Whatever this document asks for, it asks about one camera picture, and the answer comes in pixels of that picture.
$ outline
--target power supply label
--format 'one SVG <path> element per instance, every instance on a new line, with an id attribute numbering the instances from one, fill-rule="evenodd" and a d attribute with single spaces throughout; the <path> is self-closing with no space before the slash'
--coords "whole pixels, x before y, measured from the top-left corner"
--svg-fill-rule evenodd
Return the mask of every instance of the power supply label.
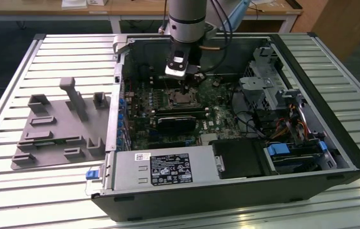
<path id="1" fill-rule="evenodd" d="M 152 156 L 149 164 L 153 186 L 192 182 L 188 154 Z"/>

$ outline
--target green circuit board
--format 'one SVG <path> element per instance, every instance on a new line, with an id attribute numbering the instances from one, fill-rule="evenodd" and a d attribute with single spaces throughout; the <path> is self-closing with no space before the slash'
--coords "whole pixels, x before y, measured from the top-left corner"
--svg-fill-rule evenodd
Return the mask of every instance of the green circuit board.
<path id="1" fill-rule="evenodd" d="M 194 92 L 197 112 L 186 112 L 185 116 L 196 116 L 196 128 L 181 135 L 161 135 L 156 130 L 154 112 L 169 110 L 169 96 L 173 89 L 156 89 L 149 85 L 140 86 L 129 99 L 129 124 L 132 149 L 144 150 L 153 146 L 178 143 L 178 146 L 200 146 L 202 134 L 216 134 L 218 139 L 242 137 L 229 110 L 230 85 L 213 86 L 214 78 L 208 78 Z"/>

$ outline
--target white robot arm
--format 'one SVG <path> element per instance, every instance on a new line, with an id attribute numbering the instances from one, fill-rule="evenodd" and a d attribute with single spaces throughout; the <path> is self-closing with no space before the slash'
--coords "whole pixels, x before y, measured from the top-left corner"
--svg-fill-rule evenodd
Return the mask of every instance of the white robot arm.
<path id="1" fill-rule="evenodd" d="M 169 0 L 169 32 L 172 53 L 165 74 L 186 80 L 186 74 L 198 72 L 201 51 L 218 51 L 225 47 L 202 45 L 205 35 L 220 28 L 224 31 L 238 27 L 250 0 Z"/>

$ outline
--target wooden cabinet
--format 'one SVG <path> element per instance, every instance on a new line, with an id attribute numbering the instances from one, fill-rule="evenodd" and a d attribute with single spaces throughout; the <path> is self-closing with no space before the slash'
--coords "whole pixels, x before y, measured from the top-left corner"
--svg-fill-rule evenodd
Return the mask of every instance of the wooden cabinet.
<path id="1" fill-rule="evenodd" d="M 296 0 L 302 6 L 292 32 L 314 32 L 344 61 L 360 43 L 360 0 Z"/>

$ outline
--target slotted metal worktable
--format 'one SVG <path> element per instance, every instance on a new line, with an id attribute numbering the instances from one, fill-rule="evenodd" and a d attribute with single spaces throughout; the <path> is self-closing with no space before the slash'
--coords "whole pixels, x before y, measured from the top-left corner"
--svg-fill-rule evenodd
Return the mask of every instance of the slotted metal worktable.
<path id="1" fill-rule="evenodd" d="M 306 34 L 285 34 L 281 38 L 360 147 L 360 83 L 317 38 Z M 0 100 L 0 228 L 278 229 L 360 226 L 360 180 L 330 188 L 308 201 L 146 222 L 114 223 L 85 193 L 85 172 L 101 161 L 12 171 L 10 157 L 29 114 L 29 96 L 46 94 L 49 100 L 66 99 L 64 91 L 57 88 L 60 78 L 66 76 L 76 77 L 76 90 L 85 97 L 98 91 L 109 94 L 114 81 L 112 43 L 112 34 L 46 35 L 44 40 L 32 42 Z M 94 183 L 90 189 L 96 189 L 96 185 L 100 183 Z"/>

